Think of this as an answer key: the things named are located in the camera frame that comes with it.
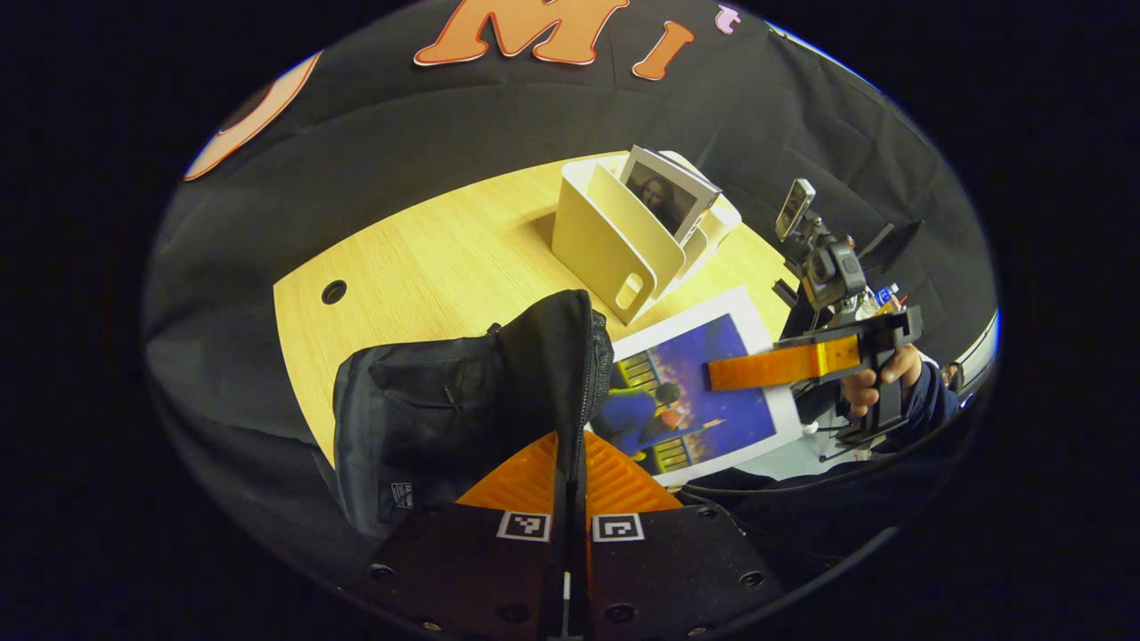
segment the screw hole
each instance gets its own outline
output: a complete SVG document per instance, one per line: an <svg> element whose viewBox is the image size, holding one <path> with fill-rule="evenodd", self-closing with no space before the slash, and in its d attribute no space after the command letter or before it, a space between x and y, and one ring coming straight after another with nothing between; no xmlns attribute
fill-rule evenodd
<svg viewBox="0 0 1140 641"><path fill-rule="evenodd" d="M746 585L748 587L756 587L757 585L764 583L764 574L758 570L744 573L744 575L740 577L740 583L741 585Z"/></svg>
<svg viewBox="0 0 1140 641"><path fill-rule="evenodd" d="M349 290L349 286L344 284L344 281L333 281L325 287L325 291L320 294L320 300L325 305L333 305L336 301L344 298L344 292Z"/></svg>
<svg viewBox="0 0 1140 641"><path fill-rule="evenodd" d="M382 563L373 563L368 566L368 576L376 581L383 581L396 576L396 570Z"/></svg>

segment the zipper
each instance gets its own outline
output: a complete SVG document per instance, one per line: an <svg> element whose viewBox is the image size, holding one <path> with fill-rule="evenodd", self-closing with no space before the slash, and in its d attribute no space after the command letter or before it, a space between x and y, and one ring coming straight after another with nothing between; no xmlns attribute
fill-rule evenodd
<svg viewBox="0 0 1140 641"><path fill-rule="evenodd" d="M597 389L602 384L603 378L609 378L609 366L613 362L612 351L609 352L606 363L600 362L603 356L603 350L600 349L600 346L602 335L605 332L605 316L594 311L589 305L589 294L586 292L583 293L585 294L586 302L586 358L585 366L583 367L581 407L578 413L577 433L575 435L572 465L569 470L570 480L578 478L578 463L583 454L583 441L586 438L584 428L586 427L587 415L592 413L589 412L592 408L596 411L596 406L601 401Z"/></svg>
<svg viewBox="0 0 1140 641"><path fill-rule="evenodd" d="M578 300L583 299L585 292L578 292ZM570 469L567 470L568 480L578 480L578 462L581 460L581 448L583 441L586 439L586 435L583 433L583 428L586 425L586 409L589 404L591 396L591 378L593 370L593 346L594 346L594 309L589 305L589 294L585 294L586 298L586 354L585 354L585 367L583 367L581 373L581 407L578 411L578 425L575 431L575 447L573 456L570 459Z"/></svg>

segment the white cardboard file holder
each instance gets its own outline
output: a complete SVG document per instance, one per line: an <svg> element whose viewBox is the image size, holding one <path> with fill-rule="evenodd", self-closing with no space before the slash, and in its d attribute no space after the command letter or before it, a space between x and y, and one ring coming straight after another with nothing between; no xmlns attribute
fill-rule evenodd
<svg viewBox="0 0 1140 641"><path fill-rule="evenodd" d="M570 162L554 216L551 249L625 324L703 265L740 225L722 194L682 248L618 178L629 154ZM674 152L663 155L697 169Z"/></svg>

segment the orange letter i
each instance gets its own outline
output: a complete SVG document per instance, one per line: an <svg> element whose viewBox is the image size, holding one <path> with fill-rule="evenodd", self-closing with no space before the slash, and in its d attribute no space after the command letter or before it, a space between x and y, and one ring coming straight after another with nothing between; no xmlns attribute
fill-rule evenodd
<svg viewBox="0 0 1140 641"><path fill-rule="evenodd" d="M665 67L677 55L682 47L689 44L697 38L685 25L667 21L665 23L665 34L653 46L653 50L645 56L645 59L634 65L634 75L645 80L661 80L665 78Z"/></svg>

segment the bag label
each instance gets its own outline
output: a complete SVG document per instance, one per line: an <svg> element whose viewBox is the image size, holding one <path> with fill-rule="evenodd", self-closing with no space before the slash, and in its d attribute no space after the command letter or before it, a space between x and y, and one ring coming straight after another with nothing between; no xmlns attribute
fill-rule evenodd
<svg viewBox="0 0 1140 641"><path fill-rule="evenodd" d="M393 482L392 484L392 498L396 501L397 508L404 508L407 510L412 509L412 484L410 482Z"/></svg>

